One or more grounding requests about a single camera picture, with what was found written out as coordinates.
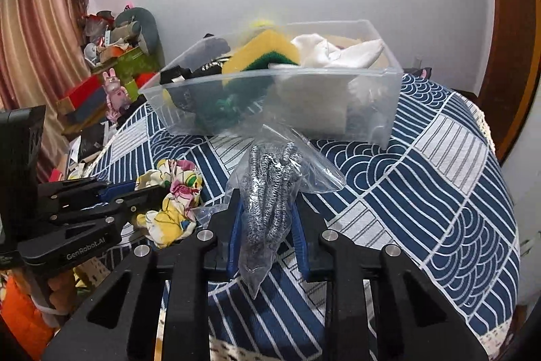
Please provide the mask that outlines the striped brown curtain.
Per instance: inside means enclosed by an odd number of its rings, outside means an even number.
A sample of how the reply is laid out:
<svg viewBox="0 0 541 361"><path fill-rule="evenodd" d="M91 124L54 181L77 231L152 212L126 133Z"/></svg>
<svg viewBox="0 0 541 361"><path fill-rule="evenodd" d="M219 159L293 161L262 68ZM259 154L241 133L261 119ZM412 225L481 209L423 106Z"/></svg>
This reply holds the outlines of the striped brown curtain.
<svg viewBox="0 0 541 361"><path fill-rule="evenodd" d="M56 103L89 70L75 0L1 0L1 107L46 107L37 165L45 181L67 150Z"/></svg>

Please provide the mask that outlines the white foam block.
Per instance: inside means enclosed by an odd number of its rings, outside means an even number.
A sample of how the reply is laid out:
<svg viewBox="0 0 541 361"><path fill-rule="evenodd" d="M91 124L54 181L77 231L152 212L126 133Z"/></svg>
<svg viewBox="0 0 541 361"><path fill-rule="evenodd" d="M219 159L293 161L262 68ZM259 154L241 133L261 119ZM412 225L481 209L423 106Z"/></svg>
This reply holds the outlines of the white foam block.
<svg viewBox="0 0 541 361"><path fill-rule="evenodd" d="M273 114L306 135L346 133L349 76L286 64L270 68L275 74L266 105Z"/></svg>

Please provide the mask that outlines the clear plastic storage bin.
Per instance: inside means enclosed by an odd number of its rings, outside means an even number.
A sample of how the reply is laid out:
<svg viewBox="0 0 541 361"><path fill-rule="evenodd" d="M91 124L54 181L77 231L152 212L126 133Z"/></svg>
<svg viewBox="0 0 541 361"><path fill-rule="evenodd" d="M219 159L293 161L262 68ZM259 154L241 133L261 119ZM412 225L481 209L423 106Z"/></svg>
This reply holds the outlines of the clear plastic storage bin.
<svg viewBox="0 0 541 361"><path fill-rule="evenodd" d="M317 34L338 54L328 67L267 63L262 70L202 76L226 61L261 28L200 39L141 89L171 133L255 136L274 121L309 138L387 146L403 69L368 20L276 26L286 39Z"/></svg>

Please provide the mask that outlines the navy patterned tablecloth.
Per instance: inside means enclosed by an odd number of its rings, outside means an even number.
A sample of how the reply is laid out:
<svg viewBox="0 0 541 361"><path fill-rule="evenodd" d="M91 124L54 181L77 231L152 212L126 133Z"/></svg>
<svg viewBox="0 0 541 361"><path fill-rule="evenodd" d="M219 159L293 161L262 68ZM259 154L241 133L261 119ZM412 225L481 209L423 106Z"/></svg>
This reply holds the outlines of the navy patterned tablecloth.
<svg viewBox="0 0 541 361"><path fill-rule="evenodd" d="M462 95L405 75L389 146L318 141L347 184L307 202L359 246L404 249L496 356L517 302L520 253L512 199L483 122ZM210 286L209 331L244 353L314 360L323 349L325 300L326 286L302 279L285 243L256 298L239 279Z"/></svg>

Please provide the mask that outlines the red box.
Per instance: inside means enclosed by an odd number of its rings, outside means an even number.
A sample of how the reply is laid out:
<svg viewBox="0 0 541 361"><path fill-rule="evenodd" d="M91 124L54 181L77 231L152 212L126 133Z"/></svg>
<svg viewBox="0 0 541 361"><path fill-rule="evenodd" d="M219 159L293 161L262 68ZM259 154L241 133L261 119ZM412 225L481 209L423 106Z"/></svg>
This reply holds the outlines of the red box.
<svg viewBox="0 0 541 361"><path fill-rule="evenodd" d="M98 76L91 75L66 92L66 94L56 102L56 111L61 115L67 115L76 111L101 86L102 84Z"/></svg>

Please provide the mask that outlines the bagged steel wool scourers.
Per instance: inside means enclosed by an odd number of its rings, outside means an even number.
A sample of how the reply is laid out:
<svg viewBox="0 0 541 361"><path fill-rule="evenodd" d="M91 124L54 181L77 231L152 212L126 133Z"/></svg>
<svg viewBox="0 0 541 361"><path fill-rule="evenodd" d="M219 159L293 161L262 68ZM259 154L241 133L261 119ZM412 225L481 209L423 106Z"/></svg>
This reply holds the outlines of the bagged steel wool scourers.
<svg viewBox="0 0 541 361"><path fill-rule="evenodd" d="M279 123L263 126L231 173L221 200L195 210L196 220L208 227L212 217L228 208L239 192L240 274L256 298L293 224L299 193L334 193L346 185L343 173L309 140Z"/></svg>

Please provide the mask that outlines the black clothes pile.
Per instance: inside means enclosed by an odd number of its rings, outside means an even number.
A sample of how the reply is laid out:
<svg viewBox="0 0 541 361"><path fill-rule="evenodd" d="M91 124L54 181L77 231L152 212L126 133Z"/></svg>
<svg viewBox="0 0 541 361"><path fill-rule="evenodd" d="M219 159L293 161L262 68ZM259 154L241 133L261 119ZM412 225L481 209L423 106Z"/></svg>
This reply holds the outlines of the black clothes pile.
<svg viewBox="0 0 541 361"><path fill-rule="evenodd" d="M160 84L221 74L230 51L225 39L207 34L161 71Z"/></svg>

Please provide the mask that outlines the grey curved pillow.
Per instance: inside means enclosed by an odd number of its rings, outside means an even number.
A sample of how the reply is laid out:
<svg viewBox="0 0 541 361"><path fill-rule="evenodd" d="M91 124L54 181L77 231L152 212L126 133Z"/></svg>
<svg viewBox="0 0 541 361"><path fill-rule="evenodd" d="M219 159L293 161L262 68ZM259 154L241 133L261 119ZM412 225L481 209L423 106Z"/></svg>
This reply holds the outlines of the grey curved pillow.
<svg viewBox="0 0 541 361"><path fill-rule="evenodd" d="M154 56L158 64L164 65L164 55L156 19L148 9L132 7L125 9L115 19L115 26L137 23L137 42L143 52Z"/></svg>

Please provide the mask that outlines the pink bunny toy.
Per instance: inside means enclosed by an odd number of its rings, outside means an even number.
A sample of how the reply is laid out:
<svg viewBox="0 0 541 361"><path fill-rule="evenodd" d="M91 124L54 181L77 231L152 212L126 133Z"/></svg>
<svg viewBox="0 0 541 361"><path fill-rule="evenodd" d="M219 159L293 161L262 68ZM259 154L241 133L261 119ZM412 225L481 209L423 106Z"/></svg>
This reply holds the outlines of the pink bunny toy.
<svg viewBox="0 0 541 361"><path fill-rule="evenodd" d="M131 101L127 89L116 76L114 68L104 70L102 74L103 89L107 96L107 112L105 116L112 124L116 124L117 120L126 113Z"/></svg>

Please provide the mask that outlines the white cloth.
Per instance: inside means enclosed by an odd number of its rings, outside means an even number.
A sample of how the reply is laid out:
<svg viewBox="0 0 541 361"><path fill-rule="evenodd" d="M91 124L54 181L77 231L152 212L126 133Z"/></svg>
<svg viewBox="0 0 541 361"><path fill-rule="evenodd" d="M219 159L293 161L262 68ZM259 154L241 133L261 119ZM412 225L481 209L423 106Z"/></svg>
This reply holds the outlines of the white cloth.
<svg viewBox="0 0 541 361"><path fill-rule="evenodd" d="M304 68L367 69L384 50L381 39L339 48L316 33L299 35L291 40L291 44L298 49L299 65Z"/></svg>

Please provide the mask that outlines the brown wooden door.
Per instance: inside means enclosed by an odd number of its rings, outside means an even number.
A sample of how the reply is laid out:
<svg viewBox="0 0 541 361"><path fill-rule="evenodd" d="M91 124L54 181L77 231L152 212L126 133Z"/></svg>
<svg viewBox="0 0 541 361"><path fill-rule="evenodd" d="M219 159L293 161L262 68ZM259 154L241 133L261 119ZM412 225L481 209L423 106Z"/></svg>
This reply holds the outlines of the brown wooden door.
<svg viewBox="0 0 541 361"><path fill-rule="evenodd" d="M478 105L504 162L527 119L540 75L540 0L494 0L492 44Z"/></svg>

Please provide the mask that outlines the green cardboard box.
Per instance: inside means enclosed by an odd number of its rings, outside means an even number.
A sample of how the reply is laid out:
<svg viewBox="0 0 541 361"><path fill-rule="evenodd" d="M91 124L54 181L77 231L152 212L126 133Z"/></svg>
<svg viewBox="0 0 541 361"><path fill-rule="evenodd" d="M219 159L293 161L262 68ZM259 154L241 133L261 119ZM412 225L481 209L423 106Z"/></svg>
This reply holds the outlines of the green cardboard box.
<svg viewBox="0 0 541 361"><path fill-rule="evenodd" d="M128 96L132 102L138 98L138 90L144 84L138 81L140 75L150 76L161 68L155 55L145 54L139 47L129 49L116 58L110 58L105 63L99 63L91 68L91 73L98 76L101 83L104 82L103 71L114 69L116 77L126 88Z"/></svg>

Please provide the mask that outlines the yellow green sponge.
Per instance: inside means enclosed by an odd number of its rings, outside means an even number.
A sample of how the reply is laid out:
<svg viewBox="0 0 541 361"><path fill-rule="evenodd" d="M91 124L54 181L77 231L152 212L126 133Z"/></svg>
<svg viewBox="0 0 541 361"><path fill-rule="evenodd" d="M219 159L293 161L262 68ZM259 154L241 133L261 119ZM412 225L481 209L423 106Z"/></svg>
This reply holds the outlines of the yellow green sponge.
<svg viewBox="0 0 541 361"><path fill-rule="evenodd" d="M265 70L269 64L299 65L299 49L282 33L266 29L241 48L236 49L223 64L222 74L240 74L247 70Z"/></svg>

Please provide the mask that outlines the green knitted cloth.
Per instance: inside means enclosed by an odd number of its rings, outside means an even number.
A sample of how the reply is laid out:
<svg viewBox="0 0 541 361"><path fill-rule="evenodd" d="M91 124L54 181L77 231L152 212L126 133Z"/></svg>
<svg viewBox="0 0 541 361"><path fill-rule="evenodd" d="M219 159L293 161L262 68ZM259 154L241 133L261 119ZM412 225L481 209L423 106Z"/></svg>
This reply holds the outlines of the green knitted cloth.
<svg viewBox="0 0 541 361"><path fill-rule="evenodd" d="M234 125L247 111L252 100L238 92L224 92L205 101L201 111L205 123L211 126Z"/></svg>

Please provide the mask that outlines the yellow curved pillow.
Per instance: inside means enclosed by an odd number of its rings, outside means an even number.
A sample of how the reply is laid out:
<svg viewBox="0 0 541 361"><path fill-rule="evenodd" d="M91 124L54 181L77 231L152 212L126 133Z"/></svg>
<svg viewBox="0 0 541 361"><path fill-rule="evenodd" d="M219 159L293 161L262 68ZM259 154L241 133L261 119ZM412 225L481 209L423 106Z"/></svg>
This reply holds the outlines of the yellow curved pillow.
<svg viewBox="0 0 541 361"><path fill-rule="evenodd" d="M251 29L260 29L276 26L275 22L270 19L256 19L250 23Z"/></svg>

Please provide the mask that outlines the floral fabric scrunchie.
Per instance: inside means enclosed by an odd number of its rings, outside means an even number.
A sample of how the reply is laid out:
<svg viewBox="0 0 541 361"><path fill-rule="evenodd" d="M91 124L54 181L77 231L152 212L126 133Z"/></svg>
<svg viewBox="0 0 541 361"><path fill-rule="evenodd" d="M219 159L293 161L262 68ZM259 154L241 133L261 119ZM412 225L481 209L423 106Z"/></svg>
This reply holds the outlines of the floral fabric scrunchie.
<svg viewBox="0 0 541 361"><path fill-rule="evenodd" d="M203 175L192 161L160 160L156 168L137 178L135 190L160 187L166 194L156 209L136 209L131 223L159 249L188 237L196 227L194 210L203 186Z"/></svg>

